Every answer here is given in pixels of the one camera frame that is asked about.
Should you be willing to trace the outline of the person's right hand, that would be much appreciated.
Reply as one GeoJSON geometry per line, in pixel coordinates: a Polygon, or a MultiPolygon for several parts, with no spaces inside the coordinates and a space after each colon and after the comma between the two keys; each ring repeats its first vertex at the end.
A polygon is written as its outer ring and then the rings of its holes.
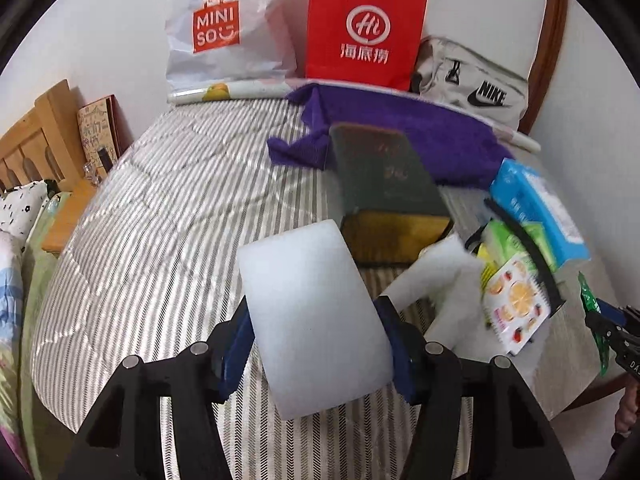
{"type": "Polygon", "coordinates": [[[619,434],[629,434],[639,418],[639,383],[629,377],[625,392],[620,398],[620,406],[615,415],[615,430],[619,434]]]}

